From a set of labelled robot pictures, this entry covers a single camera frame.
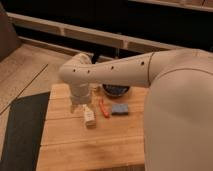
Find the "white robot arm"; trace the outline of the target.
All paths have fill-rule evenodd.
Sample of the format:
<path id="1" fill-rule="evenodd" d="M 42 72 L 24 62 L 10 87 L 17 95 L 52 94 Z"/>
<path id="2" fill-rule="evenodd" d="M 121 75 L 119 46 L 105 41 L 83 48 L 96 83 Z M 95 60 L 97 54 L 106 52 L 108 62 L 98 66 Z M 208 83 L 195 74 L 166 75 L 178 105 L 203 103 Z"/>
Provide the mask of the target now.
<path id="1" fill-rule="evenodd" d="M 93 64 L 80 53 L 60 67 L 75 104 L 91 83 L 147 87 L 146 171 L 213 171 L 213 53 L 176 49 Z"/>

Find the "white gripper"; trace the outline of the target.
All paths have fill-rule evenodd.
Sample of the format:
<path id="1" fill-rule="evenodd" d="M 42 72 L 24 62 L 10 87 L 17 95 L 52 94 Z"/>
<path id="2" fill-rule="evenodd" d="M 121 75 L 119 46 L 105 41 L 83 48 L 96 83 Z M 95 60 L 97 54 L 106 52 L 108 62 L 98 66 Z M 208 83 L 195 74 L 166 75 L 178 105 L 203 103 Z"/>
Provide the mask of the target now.
<path id="1" fill-rule="evenodd" d="M 92 101 L 90 85 L 85 84 L 71 84 L 70 100 L 71 100 L 71 112 L 74 112 L 79 105 L 89 104 Z"/>

